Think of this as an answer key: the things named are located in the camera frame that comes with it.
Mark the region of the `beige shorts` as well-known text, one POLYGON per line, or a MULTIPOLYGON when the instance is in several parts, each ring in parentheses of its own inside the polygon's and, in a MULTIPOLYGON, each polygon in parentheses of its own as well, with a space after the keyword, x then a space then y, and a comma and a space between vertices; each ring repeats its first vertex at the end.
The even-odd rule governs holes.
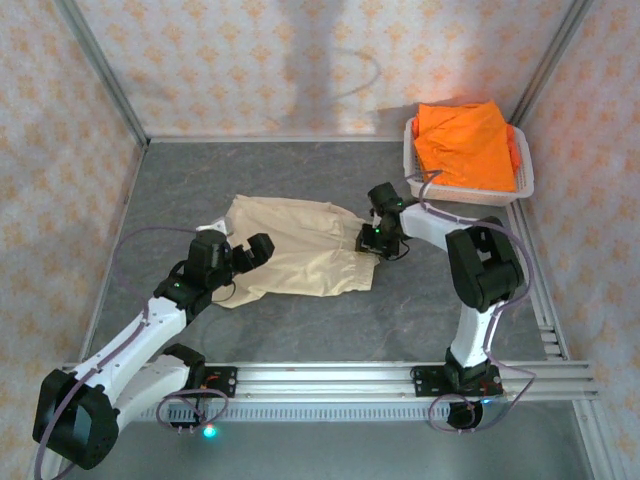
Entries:
POLYGON ((239 246, 257 233, 274 244, 263 266, 235 277, 212 301, 234 309, 267 294, 313 297, 369 291, 379 259, 356 250, 364 220, 329 202, 237 195, 228 212, 239 246))

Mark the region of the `light orange shorts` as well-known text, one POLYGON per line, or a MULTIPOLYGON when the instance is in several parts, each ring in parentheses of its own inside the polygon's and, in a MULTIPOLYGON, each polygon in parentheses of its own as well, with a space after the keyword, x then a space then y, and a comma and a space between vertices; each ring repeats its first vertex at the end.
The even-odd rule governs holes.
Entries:
POLYGON ((437 185, 515 192, 507 125, 492 100, 460 106, 421 104, 412 122, 420 167, 440 172, 437 185))

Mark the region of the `white perforated plastic basket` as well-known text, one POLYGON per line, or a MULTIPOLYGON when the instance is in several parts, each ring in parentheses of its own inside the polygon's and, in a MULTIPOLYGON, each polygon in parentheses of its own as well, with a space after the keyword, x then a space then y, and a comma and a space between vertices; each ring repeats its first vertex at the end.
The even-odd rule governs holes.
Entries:
MULTIPOLYGON (((420 163, 415 153, 412 134, 412 122, 410 118, 404 128, 403 138, 403 169, 411 194, 417 198, 423 184, 419 175, 420 163)), ((534 193, 534 172, 529 146, 524 133, 514 128, 518 153, 521 165, 515 176, 515 192, 499 192, 491 190, 477 190, 442 185, 431 185, 424 194, 428 200, 451 201, 466 204, 504 207, 516 200, 529 198, 534 193)))

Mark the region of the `black connector block with LED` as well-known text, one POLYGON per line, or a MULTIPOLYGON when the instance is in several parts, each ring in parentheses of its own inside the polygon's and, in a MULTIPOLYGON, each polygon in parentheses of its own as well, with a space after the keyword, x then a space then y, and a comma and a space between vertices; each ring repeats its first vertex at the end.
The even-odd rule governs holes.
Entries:
POLYGON ((195 421, 170 422, 169 428, 178 435, 199 436, 206 440, 212 440, 218 435, 218 430, 213 423, 198 423, 195 421))

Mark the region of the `aluminium frame bar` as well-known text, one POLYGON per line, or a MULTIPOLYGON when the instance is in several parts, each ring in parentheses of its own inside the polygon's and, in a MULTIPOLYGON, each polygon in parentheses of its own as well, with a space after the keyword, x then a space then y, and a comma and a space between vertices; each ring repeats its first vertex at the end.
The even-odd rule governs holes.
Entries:
POLYGON ((404 135, 348 135, 348 136, 154 136, 149 140, 155 144, 204 144, 204 143, 350 143, 350 142, 400 142, 404 135))

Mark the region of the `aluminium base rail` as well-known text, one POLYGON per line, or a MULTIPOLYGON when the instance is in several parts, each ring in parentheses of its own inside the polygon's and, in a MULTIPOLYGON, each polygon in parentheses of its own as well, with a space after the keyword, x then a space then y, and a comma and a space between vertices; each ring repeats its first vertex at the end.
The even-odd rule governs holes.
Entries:
MULTIPOLYGON (((239 363, 235 400, 248 402, 411 402, 406 362, 239 363)), ((598 396, 587 362, 517 362, 499 368, 507 398, 581 400, 598 396)))

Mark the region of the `aluminium frame post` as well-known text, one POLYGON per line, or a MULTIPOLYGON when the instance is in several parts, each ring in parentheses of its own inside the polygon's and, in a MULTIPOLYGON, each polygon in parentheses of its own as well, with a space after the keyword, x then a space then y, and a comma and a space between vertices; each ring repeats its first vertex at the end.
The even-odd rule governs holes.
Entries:
POLYGON ((76 0, 53 0, 58 11, 121 115, 139 147, 146 151, 150 143, 141 121, 134 111, 114 69, 95 37, 76 0))
POLYGON ((569 8, 553 35, 533 75, 525 87, 511 117, 510 122, 521 127, 532 111, 537 99, 551 78, 574 35, 595 0, 572 0, 569 8))

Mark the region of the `aluminium frame leg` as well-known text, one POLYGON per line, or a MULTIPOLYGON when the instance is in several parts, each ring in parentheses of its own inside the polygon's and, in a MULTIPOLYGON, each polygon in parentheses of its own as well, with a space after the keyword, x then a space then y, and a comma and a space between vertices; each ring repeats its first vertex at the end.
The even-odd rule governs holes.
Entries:
POLYGON ((601 402, 574 400, 573 408, 594 479, 627 480, 601 402))

